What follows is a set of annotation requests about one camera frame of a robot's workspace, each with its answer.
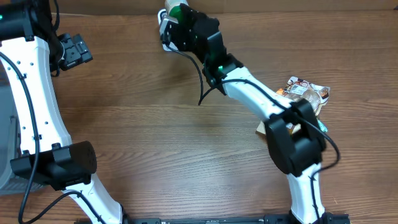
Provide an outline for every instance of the wooden tabletop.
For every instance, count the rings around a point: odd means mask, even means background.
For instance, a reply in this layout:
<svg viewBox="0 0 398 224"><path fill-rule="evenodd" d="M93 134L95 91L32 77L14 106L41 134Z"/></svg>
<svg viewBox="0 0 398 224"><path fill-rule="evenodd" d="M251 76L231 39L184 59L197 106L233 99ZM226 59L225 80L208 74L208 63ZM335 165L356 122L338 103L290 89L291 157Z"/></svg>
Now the wooden tabletop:
<svg viewBox="0 0 398 224"><path fill-rule="evenodd" d="M398 223L398 12L215 16L229 52L271 89L291 76L331 87L321 119L342 160L322 174L326 209L353 223ZM62 32L81 33L94 56L53 79L63 121L73 142L94 145L98 176L132 217L289 211L258 119L217 91L197 106L195 67L162 50L155 16L63 17ZM333 161L331 147L323 158ZM25 219L60 194L31 194ZM0 223L17 223L21 200L1 197ZM66 198L38 223L80 218Z"/></svg>

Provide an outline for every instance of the snack package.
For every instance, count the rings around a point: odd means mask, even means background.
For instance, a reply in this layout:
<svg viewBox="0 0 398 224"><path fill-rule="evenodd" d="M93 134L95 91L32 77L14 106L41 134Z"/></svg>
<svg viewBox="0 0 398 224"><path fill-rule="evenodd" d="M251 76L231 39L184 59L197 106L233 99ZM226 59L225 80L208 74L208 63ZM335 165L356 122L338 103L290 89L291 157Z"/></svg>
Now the snack package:
<svg viewBox="0 0 398 224"><path fill-rule="evenodd" d="M302 80L297 77L291 77L287 82L284 89L280 88L277 92L278 95L289 98L293 101L301 100L305 98L311 103L311 106L318 118L318 123L323 132L327 132L326 126L319 121L319 114L321 112L322 106L328 103L330 95L330 87L319 86L308 81ZM300 127L294 126L292 124L288 125L289 133L292 134L296 132ZM264 123L261 122L257 131L265 134Z"/></svg>

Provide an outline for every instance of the cable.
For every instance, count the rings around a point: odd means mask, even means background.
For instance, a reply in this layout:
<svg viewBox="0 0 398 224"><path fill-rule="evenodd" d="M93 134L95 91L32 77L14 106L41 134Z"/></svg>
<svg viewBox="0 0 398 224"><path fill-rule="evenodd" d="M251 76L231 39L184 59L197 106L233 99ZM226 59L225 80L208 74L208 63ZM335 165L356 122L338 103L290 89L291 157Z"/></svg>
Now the cable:
<svg viewBox="0 0 398 224"><path fill-rule="evenodd" d="M58 28L60 27L60 8L58 6L57 0L54 0L55 8L57 10L57 18L55 20L54 26L52 27L53 31L57 31Z"/></svg>
<svg viewBox="0 0 398 224"><path fill-rule="evenodd" d="M253 86L254 88L256 88L257 90L259 90L266 98L268 98L268 100L270 100L273 104L275 104L276 106L278 106L280 109L283 110L288 110L286 107L284 107L283 105L281 105L277 100L275 100L273 97L271 97L267 92L265 92L265 90L263 90L261 87L259 87L257 84L250 82L249 80L243 80L243 79L232 79L232 80L224 80L222 82L220 82L219 84L211 87L208 91L206 91L206 93L200 98L198 105L200 106L202 101L205 99L205 97L214 89L221 87L222 85L224 85L225 83L230 83L230 82L243 82L246 84L249 84L251 86ZM317 214L317 222L320 223L320 216L319 216L319 212L318 212L318 207L317 207L317 201L315 199L315 187L314 187L314 177L316 174L319 174L320 172L324 171L324 170L328 170L334 166L336 166L340 159L341 159L341 155L340 155L340 151L336 145L336 143L331 139L331 137L329 137L326 133L324 133L323 131L321 131L319 128L317 128L316 126L314 126L313 124L311 124L310 122L308 122L307 120L301 118L298 114L293 113L294 116L301 122L309 125L311 128L313 128L316 132L320 133L330 144L331 146L335 149L336 151L336 160L331 163L330 165L326 166L326 167L322 167L321 169L318 169L317 171L315 171L311 177L311 194L312 194L312 202L313 202L313 206L315 209L315 213Z"/></svg>
<svg viewBox="0 0 398 224"><path fill-rule="evenodd" d="M7 56L5 56L2 52L0 52L0 57L3 58L11 67L12 69L17 73L17 76L19 80L21 81L21 85L24 89L25 96L26 96L26 101L29 107L29 113L30 113L30 119L32 120L32 127L33 127L33 133L34 133L34 140L35 140L35 161L33 163L33 168L32 168L32 173L30 175L26 190L25 190L25 195L24 198L22 199L21 207L19 209L19 214L18 214L18 222L20 224L31 224L33 222L36 222L38 219L40 219L44 214L46 214L55 204L57 204L59 201L61 201L63 198L65 198L68 195L71 194L76 194L78 197L81 197L83 201L87 204L87 207L91 210L91 212L94 214L94 216L98 219L99 222L102 224L105 224L105 222L102 220L102 218L97 214L97 212L94 210L90 202L84 197L84 195L81 192L77 191L72 191L72 192L67 192L59 198L57 198L54 202L52 202L47 208L43 210L43 212L40 212L39 215L37 215L35 218L29 220L28 222L23 221L23 216L24 216L24 210L27 202L27 198L30 193L30 189L32 188L33 180L36 174L37 166L39 164L39 156L40 156L40 139L39 139L39 132L37 130L37 123L36 123L36 117L35 117L35 111L33 108L33 103L32 103L32 98L30 97L29 89L26 85L25 82L25 75L22 75L21 71L16 67L14 62L10 60Z"/></svg>
<svg viewBox="0 0 398 224"><path fill-rule="evenodd" d="M179 50L176 50L176 49L171 48L169 45L166 45L166 47L167 47L168 49L170 49L171 51L173 51L173 52L175 52L175 53L177 53L177 54L179 54L179 55L181 55L181 56L184 56L184 57L188 58L189 60L191 60L191 62L192 62L192 63L194 64L194 66L197 68L197 71L198 71L198 74L199 74L199 80L200 80L200 98L202 98L202 97L203 97L203 78L202 78L202 76L201 76L200 68L199 68L198 64L196 63L195 59L193 59L193 57L187 55L187 54L184 53L184 52L181 52L181 51L179 51Z"/></svg>

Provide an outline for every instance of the wooden wall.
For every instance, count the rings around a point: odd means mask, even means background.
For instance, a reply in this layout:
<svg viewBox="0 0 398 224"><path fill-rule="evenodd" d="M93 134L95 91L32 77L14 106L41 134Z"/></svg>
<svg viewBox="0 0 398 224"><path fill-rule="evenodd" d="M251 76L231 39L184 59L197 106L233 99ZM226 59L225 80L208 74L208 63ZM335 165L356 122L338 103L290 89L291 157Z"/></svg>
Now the wooden wall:
<svg viewBox="0 0 398 224"><path fill-rule="evenodd" d="M164 7L164 0L58 0L58 3L62 13L88 15L155 14ZM188 0L188 3L206 13L388 10L398 6L398 0Z"/></svg>

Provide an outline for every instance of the black mounting base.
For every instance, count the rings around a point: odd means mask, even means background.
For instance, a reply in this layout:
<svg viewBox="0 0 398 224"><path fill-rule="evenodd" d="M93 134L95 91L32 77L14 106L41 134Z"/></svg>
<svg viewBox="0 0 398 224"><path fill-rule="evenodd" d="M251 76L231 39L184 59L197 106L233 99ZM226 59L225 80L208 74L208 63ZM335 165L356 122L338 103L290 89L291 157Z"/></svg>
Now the black mounting base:
<svg viewBox="0 0 398 224"><path fill-rule="evenodd" d="M313 224L350 224L348 215L333 215L325 213L320 223ZM90 222L75 222L75 224L90 224ZM254 218L204 218L161 220L159 218L132 219L123 224L301 224L291 219L291 215L265 215Z"/></svg>

